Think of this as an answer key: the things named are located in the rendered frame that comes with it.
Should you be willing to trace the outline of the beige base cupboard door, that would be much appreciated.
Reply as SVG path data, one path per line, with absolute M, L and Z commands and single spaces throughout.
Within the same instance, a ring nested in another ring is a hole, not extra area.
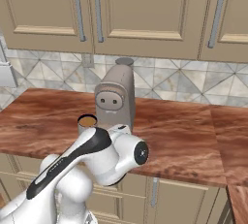
M 222 224 L 225 187 L 159 179 L 157 203 L 150 204 L 152 179 L 147 179 L 145 224 Z
M 126 174 L 113 186 L 94 183 L 87 207 L 99 224 L 145 224 L 146 176 Z
M 39 174 L 42 160 L 0 153 L 0 196 L 4 205 L 24 191 Z

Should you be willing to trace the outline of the grey coffee machine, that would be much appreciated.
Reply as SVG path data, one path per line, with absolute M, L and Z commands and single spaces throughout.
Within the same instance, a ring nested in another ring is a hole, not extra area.
M 96 115 L 99 126 L 128 125 L 134 128 L 136 115 L 134 60 L 119 57 L 95 87 Z

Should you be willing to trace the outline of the beige wall cupboard door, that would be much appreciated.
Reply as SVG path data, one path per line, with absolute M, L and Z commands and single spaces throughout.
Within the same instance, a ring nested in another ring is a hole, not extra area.
M 207 0 L 198 59 L 248 63 L 248 0 L 224 0 L 214 48 L 207 46 L 217 0 Z
M 0 28 L 8 48 L 91 53 L 89 0 L 80 0 L 86 41 L 79 39 L 75 0 L 0 0 Z
M 101 0 L 103 43 L 98 42 L 95 0 L 90 1 L 97 54 L 198 57 L 207 0 Z

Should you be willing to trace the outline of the pale grey extractor hood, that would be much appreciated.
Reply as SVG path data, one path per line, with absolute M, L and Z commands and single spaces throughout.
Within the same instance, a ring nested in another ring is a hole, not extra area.
M 18 83 L 12 64 L 7 60 L 0 41 L 0 86 L 17 88 Z

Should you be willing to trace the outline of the grey wall socket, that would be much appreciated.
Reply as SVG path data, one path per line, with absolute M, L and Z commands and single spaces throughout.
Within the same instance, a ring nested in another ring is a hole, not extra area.
M 81 63 L 84 68 L 93 68 L 94 55 L 92 53 L 83 53 L 81 55 Z

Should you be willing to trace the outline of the grey mug of coffee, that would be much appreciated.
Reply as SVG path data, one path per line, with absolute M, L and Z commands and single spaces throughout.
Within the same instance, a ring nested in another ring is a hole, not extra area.
M 77 131 L 81 134 L 85 129 L 97 126 L 97 117 L 92 113 L 81 115 L 77 119 Z

